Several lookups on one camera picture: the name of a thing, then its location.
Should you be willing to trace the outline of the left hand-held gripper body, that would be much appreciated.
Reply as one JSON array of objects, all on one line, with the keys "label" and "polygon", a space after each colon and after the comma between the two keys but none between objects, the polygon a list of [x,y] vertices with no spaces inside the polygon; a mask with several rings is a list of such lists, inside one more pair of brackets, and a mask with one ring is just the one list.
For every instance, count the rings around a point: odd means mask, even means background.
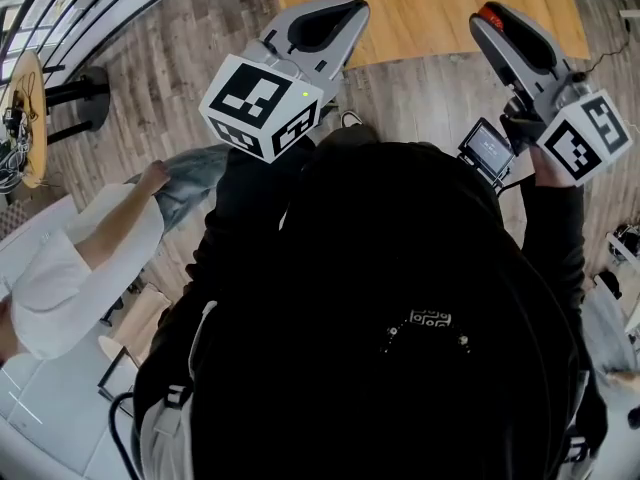
[{"label": "left hand-held gripper body", "polygon": [[225,58],[199,111],[218,139],[271,163],[319,125],[344,64],[339,37],[310,51],[270,30]]}]

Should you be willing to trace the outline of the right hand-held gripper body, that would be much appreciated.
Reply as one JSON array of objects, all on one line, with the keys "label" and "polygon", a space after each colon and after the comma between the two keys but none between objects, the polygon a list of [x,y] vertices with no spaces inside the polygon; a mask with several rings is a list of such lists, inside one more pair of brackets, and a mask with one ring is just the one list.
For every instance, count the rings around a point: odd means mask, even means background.
[{"label": "right hand-held gripper body", "polygon": [[516,155],[539,150],[566,186],[584,185],[632,145],[609,93],[592,89],[583,72],[551,82],[527,104],[514,96],[500,121]]}]

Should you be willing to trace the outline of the small red object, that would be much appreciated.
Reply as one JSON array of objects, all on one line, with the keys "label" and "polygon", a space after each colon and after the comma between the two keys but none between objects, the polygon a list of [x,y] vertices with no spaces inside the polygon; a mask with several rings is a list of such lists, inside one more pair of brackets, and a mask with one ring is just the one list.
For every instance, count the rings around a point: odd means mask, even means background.
[{"label": "small red object", "polygon": [[490,23],[494,28],[503,32],[504,31],[504,22],[501,19],[501,16],[494,11],[491,7],[485,5],[479,11],[478,15],[482,17],[485,21]]}]

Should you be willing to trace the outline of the person's right forearm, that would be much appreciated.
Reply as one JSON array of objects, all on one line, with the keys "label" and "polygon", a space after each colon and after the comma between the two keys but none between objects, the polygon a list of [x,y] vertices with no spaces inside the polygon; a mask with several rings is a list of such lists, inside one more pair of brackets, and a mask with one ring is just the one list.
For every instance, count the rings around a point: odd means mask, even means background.
[{"label": "person's right forearm", "polygon": [[521,183],[526,229],[523,252],[558,304],[579,313],[584,298],[584,188],[566,180],[538,147],[529,150],[534,174]]}]

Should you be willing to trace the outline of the person's left forearm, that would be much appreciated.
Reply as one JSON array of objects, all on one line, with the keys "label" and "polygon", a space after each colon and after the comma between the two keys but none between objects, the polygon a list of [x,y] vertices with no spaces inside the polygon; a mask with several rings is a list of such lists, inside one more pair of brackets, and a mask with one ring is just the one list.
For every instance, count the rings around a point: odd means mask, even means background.
[{"label": "person's left forearm", "polygon": [[303,137],[271,164],[237,149],[229,153],[216,205],[186,267],[184,290],[219,291],[238,274],[251,276],[276,242],[279,223],[315,145]]}]

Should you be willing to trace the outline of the small black display monitor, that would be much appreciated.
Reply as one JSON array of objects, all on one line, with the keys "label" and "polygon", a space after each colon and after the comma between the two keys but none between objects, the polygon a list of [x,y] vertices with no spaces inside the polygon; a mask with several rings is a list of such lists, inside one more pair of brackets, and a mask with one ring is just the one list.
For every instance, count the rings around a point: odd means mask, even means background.
[{"label": "small black display monitor", "polygon": [[478,119],[458,151],[458,158],[482,174],[494,189],[503,186],[515,158],[509,141],[485,118]]}]

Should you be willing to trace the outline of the black bag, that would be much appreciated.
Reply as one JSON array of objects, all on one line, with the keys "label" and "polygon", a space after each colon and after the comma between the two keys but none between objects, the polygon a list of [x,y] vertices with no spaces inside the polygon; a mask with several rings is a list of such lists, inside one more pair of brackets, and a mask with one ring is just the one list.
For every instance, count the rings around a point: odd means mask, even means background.
[{"label": "black bag", "polygon": [[604,283],[616,300],[622,297],[619,280],[613,272],[603,270],[598,274],[598,278]]},{"label": "black bag", "polygon": [[640,260],[640,225],[620,224],[613,236],[638,260]]}]

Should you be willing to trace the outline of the person's black jacket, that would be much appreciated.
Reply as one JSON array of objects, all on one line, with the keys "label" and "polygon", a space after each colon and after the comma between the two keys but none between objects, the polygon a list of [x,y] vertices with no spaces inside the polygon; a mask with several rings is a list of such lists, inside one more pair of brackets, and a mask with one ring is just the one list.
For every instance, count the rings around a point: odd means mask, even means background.
[{"label": "person's black jacket", "polygon": [[144,480],[557,480],[608,422],[582,333],[495,191],[341,128],[251,276],[191,289],[134,388]]}]

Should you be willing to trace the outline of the black framed white board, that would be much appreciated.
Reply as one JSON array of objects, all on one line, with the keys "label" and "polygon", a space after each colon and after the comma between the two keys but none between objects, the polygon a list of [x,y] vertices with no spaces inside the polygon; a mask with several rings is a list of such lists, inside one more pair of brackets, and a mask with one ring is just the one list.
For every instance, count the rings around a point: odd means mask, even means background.
[{"label": "black framed white board", "polygon": [[98,382],[99,394],[106,400],[113,401],[117,395],[130,392],[138,369],[137,361],[126,347],[122,347]]}]

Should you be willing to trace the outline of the round wooden pedestal table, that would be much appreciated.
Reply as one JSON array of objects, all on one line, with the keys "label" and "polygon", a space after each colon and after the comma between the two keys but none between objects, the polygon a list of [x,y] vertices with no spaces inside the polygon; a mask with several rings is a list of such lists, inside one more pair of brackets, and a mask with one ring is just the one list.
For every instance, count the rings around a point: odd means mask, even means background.
[{"label": "round wooden pedestal table", "polygon": [[[111,93],[104,68],[90,66],[77,79],[47,88],[44,76],[49,72],[31,51],[21,54],[14,67],[7,105],[0,112],[0,195],[21,184],[29,188],[41,185],[48,147],[83,132],[95,132],[108,117]],[[72,102],[80,122],[50,133],[49,111]]]}]

